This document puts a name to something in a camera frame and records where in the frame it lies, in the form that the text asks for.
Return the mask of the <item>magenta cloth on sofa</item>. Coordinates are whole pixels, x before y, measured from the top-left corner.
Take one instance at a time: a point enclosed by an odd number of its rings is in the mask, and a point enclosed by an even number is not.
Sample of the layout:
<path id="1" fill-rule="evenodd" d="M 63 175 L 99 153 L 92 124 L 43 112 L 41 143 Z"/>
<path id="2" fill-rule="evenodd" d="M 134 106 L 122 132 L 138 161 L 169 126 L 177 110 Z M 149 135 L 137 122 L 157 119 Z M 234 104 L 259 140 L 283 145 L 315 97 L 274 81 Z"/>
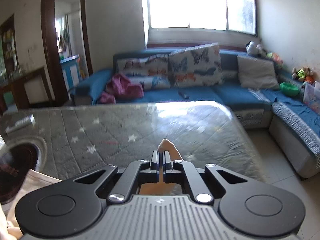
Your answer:
<path id="1" fill-rule="evenodd" d="M 107 83 L 99 102 L 104 104 L 116 104 L 118 100 L 131 100 L 144 97 L 141 83 L 132 83 L 130 79 L 118 73 Z"/>

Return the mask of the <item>left butterfly print cushion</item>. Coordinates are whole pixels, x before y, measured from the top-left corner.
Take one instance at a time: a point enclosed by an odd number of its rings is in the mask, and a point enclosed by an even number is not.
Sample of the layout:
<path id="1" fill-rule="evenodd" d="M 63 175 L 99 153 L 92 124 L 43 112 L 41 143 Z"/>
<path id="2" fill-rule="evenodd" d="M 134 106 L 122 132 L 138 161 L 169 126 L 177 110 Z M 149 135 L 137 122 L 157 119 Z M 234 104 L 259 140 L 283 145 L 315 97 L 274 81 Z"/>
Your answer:
<path id="1" fill-rule="evenodd" d="M 119 59 L 116 61 L 116 72 L 128 77 L 132 83 L 140 83 L 145 91 L 171 87 L 168 56 L 164 54 L 140 59 Z"/>

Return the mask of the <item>butterfly print cushion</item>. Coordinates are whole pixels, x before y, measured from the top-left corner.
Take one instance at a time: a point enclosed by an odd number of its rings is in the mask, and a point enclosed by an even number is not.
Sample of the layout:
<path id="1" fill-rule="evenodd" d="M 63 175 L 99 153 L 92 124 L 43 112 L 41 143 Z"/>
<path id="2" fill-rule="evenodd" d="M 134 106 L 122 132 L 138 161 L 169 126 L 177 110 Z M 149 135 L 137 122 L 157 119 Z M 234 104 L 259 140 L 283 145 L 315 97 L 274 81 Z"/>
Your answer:
<path id="1" fill-rule="evenodd" d="M 145 91 L 171 87 L 168 56 L 164 54 L 140 59 L 119 59 L 116 61 L 116 72 L 128 77 L 132 83 L 140 83 Z"/>
<path id="2" fill-rule="evenodd" d="M 176 87 L 224 84 L 220 47 L 217 43 L 175 51 L 169 54 L 168 60 Z"/>

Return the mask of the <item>right butterfly print cushion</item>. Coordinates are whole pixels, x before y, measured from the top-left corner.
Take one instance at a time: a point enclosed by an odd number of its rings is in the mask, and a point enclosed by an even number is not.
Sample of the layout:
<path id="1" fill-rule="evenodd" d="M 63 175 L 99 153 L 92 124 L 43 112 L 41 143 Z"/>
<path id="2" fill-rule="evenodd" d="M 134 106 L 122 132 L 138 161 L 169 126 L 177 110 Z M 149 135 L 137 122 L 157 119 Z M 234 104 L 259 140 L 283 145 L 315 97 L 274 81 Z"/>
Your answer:
<path id="1" fill-rule="evenodd" d="M 217 43 L 175 51 L 169 54 L 168 60 L 176 87 L 224 84 L 220 47 Z"/>

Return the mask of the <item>plain beige cushion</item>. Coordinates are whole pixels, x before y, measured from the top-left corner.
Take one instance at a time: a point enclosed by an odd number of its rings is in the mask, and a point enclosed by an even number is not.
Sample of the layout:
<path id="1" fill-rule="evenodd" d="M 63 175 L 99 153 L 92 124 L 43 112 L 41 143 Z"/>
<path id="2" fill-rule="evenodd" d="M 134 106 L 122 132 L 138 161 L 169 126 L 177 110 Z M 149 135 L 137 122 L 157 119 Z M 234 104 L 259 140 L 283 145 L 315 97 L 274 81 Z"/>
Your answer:
<path id="1" fill-rule="evenodd" d="M 278 89 L 274 63 L 250 56 L 237 56 L 238 79 L 244 88 Z"/>

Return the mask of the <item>blue white small cabinet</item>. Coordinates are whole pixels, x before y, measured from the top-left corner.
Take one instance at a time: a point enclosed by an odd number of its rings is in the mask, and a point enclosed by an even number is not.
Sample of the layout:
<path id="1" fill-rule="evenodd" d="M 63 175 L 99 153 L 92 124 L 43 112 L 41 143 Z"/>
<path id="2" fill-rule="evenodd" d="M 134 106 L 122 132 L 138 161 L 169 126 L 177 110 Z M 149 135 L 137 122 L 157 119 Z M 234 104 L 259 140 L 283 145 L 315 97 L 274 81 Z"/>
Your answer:
<path id="1" fill-rule="evenodd" d="M 79 55 L 71 56 L 60 61 L 67 91 L 73 89 L 81 81 L 79 61 Z"/>

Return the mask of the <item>blue corner sofa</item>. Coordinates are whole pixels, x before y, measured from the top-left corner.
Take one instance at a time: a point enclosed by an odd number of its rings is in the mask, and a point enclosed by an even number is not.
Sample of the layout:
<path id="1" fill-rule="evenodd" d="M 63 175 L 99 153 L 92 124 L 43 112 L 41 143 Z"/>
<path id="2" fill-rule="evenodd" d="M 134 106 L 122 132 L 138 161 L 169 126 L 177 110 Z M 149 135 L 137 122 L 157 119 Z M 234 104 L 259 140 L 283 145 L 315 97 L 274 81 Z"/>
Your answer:
<path id="1" fill-rule="evenodd" d="M 246 129 L 268 128 L 276 143 L 302 178 L 319 173 L 319 115 L 302 102 L 279 90 L 243 88 L 238 80 L 237 51 L 220 52 L 225 83 L 216 86 L 175 87 L 145 91 L 143 98 L 120 99 L 119 103 L 204 101 L 229 107 Z"/>

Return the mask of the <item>grey remote control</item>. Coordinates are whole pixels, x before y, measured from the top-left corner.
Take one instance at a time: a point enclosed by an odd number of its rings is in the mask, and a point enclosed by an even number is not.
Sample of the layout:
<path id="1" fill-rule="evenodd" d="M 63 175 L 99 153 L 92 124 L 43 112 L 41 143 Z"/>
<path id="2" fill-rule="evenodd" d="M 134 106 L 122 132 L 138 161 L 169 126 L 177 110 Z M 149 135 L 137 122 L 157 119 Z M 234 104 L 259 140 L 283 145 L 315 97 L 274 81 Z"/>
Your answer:
<path id="1" fill-rule="evenodd" d="M 16 121 L 12 126 L 8 126 L 5 129 L 5 132 L 7 134 L 10 134 L 10 133 L 15 132 L 19 129 L 22 129 L 22 128 L 25 128 L 27 126 L 34 125 L 34 124 L 35 124 L 34 116 L 29 115 L 29 116 L 26 116 L 26 117 Z"/>

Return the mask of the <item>black round induction cooktop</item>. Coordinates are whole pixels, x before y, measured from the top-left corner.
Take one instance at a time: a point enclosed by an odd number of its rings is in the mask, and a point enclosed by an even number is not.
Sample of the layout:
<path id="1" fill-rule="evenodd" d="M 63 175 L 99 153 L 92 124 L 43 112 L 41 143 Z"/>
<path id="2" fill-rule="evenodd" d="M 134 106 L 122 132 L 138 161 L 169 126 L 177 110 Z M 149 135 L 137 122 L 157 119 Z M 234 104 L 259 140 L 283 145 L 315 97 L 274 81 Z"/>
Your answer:
<path id="1" fill-rule="evenodd" d="M 29 170 L 41 171 L 47 160 L 42 137 L 17 137 L 1 144 L 1 204 L 11 202 Z"/>

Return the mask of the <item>green plastic bowl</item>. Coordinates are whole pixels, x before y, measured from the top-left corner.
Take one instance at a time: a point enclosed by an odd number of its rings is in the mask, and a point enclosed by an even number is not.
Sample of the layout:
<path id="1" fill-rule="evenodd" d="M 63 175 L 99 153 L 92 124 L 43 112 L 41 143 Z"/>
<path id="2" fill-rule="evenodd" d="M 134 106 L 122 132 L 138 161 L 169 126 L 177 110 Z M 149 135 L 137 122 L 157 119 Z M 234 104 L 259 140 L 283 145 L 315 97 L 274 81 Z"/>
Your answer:
<path id="1" fill-rule="evenodd" d="M 299 88 L 288 82 L 282 82 L 280 84 L 280 90 L 284 95 L 289 97 L 295 97 L 299 94 Z"/>

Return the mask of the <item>black white plush toy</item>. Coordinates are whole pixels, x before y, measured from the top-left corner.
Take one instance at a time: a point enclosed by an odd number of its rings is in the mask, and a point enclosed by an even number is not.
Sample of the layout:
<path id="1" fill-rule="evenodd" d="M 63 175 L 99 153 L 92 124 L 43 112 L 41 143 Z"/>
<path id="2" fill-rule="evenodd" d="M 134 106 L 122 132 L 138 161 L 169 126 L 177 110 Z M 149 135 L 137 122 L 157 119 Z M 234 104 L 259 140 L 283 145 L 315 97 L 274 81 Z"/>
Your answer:
<path id="1" fill-rule="evenodd" d="M 263 48 L 262 44 L 256 44 L 254 41 L 250 41 L 246 44 L 246 52 L 250 56 L 257 56 L 257 57 L 266 57 L 266 50 Z"/>

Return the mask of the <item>dark wooden shelf cabinet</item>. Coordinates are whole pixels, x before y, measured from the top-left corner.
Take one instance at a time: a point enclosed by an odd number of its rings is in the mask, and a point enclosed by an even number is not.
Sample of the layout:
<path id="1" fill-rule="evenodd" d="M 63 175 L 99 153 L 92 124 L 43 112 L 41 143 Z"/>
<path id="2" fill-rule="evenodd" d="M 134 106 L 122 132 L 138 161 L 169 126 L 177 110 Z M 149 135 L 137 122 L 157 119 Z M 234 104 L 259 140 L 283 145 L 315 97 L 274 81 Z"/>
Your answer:
<path id="1" fill-rule="evenodd" d="M 11 15 L 1 24 L 1 62 L 4 70 L 1 71 L 1 115 L 8 110 L 4 94 L 10 92 L 18 110 L 28 109 L 30 102 L 25 90 L 25 84 L 29 81 L 41 78 L 48 101 L 44 105 L 51 106 L 53 97 L 46 77 L 44 66 L 34 70 L 24 70 L 18 64 L 15 40 L 15 16 Z"/>

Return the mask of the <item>clear plastic storage box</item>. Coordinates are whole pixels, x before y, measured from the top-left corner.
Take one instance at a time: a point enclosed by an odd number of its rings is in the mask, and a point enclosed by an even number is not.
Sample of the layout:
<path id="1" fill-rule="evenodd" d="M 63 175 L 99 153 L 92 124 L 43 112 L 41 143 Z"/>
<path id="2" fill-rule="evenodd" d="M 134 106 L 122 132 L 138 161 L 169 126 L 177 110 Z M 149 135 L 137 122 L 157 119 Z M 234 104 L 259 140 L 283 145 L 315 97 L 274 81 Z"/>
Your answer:
<path id="1" fill-rule="evenodd" d="M 319 115 L 319 89 L 307 82 L 304 83 L 303 103 Z"/>

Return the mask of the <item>green yellow plush toy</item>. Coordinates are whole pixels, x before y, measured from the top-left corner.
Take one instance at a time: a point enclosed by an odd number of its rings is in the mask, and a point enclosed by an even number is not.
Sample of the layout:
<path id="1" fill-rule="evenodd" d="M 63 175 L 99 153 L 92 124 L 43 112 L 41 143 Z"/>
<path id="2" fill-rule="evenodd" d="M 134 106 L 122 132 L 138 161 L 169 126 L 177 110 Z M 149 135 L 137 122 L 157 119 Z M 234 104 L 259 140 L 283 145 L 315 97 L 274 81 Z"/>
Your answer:
<path id="1" fill-rule="evenodd" d="M 309 67 L 303 67 L 301 69 L 293 68 L 292 78 L 299 82 L 314 83 L 313 69 Z"/>

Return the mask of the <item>dark wooden door frame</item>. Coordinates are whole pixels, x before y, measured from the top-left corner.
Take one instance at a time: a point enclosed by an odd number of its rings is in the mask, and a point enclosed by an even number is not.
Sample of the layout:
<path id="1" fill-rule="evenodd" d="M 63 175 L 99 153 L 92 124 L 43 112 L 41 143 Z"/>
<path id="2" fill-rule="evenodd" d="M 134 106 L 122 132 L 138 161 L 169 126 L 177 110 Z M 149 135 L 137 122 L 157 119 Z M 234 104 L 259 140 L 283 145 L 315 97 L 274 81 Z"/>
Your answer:
<path id="1" fill-rule="evenodd" d="M 54 0 L 41 0 L 41 30 L 47 70 L 55 96 L 55 102 L 62 105 L 68 100 L 60 59 L 56 45 L 56 32 L 54 27 Z M 91 55 L 88 43 L 86 5 L 85 0 L 80 0 L 82 36 L 84 42 L 85 58 L 89 75 L 93 74 Z"/>

